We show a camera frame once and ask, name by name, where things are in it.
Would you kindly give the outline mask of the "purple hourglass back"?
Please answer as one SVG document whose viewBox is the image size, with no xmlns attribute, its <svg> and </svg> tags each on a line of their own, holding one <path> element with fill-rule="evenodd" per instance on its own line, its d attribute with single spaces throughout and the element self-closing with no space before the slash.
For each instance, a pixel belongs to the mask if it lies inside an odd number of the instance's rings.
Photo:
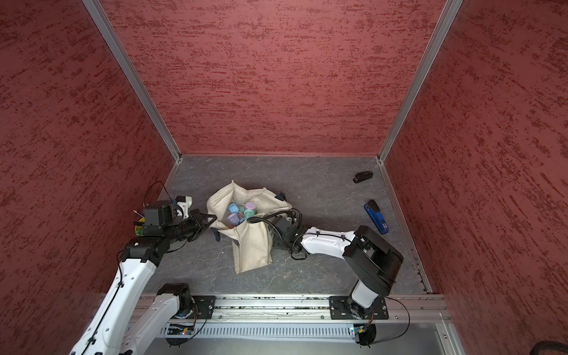
<svg viewBox="0 0 568 355">
<path fill-rule="evenodd" d="M 232 226 L 239 226 L 241 224 L 242 217 L 239 213 L 232 213 L 228 216 L 228 221 Z"/>
</svg>

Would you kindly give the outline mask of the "blue hourglass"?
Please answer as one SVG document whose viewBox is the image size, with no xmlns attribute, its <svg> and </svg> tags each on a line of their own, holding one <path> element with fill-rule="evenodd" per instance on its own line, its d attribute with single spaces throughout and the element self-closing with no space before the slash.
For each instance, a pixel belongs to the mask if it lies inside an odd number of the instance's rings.
<svg viewBox="0 0 568 355">
<path fill-rule="evenodd" d="M 240 208 L 237 204 L 229 204 L 228 211 L 231 214 L 238 214 L 240 212 Z"/>
</svg>

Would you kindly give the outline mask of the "cream canvas tote bag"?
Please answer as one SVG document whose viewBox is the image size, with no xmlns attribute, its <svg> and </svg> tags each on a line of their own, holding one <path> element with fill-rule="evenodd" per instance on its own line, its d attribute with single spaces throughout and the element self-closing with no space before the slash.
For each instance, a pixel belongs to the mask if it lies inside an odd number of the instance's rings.
<svg viewBox="0 0 568 355">
<path fill-rule="evenodd" d="M 276 194 L 266 188 L 245 189 L 233 181 L 209 197 L 207 211 L 217 216 L 212 228 L 232 240 L 235 273 L 238 275 L 271 264 L 273 242 L 266 223 L 244 221 L 237 226 L 232 225 L 229 221 L 229 205 L 233 203 L 241 206 L 255 204 L 259 217 L 288 211 L 292 205 L 278 200 Z"/>
</svg>

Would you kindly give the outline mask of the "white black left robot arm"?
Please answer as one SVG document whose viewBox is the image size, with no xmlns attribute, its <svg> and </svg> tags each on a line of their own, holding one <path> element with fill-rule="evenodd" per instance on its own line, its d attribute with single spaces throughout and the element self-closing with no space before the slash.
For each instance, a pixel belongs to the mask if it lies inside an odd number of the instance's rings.
<svg viewBox="0 0 568 355">
<path fill-rule="evenodd" d="M 194 209 L 188 218 L 173 225 L 162 223 L 156 234 L 131 239 L 118 259 L 108 293 L 72 354 L 144 354 L 167 324 L 179 327 L 185 320 L 193 336 L 200 334 L 204 327 L 198 321 L 212 318 L 216 298 L 194 297 L 185 283 L 163 285 L 138 321 L 133 326 L 129 323 L 146 284 L 171 245 L 194 241 L 216 220 L 215 215 Z"/>
</svg>

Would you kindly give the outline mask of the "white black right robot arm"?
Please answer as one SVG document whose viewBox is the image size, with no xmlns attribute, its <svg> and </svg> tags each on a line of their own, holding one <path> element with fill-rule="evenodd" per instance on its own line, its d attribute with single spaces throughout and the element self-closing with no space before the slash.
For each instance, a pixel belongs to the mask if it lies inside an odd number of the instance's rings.
<svg viewBox="0 0 568 355">
<path fill-rule="evenodd" d="M 247 219 L 249 224 L 264 224 L 275 238 L 276 247 L 287 251 L 293 260 L 320 254 L 346 262 L 357 282 L 349 296 L 330 298 L 332 318 L 386 319 L 385 299 L 404 262 L 402 254 L 367 226 L 351 232 L 332 232 L 302 222 L 297 209 Z"/>
</svg>

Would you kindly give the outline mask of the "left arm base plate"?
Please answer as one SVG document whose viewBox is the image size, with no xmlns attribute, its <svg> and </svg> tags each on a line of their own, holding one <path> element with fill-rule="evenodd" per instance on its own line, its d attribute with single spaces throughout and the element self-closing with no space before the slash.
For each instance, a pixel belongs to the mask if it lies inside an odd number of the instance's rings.
<svg viewBox="0 0 568 355">
<path fill-rule="evenodd" d="M 215 296 L 180 297 L 180 307 L 174 318 L 209 320 L 212 318 L 216 300 Z"/>
</svg>

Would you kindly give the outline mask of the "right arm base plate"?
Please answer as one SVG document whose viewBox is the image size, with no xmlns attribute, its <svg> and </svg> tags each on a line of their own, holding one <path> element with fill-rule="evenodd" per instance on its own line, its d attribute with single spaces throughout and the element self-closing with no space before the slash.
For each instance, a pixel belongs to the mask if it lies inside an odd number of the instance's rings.
<svg viewBox="0 0 568 355">
<path fill-rule="evenodd" d="M 331 319 L 336 320 L 388 320 L 388 308 L 384 297 L 376 297 L 368 308 L 361 306 L 350 297 L 331 296 L 328 298 Z"/>
</svg>

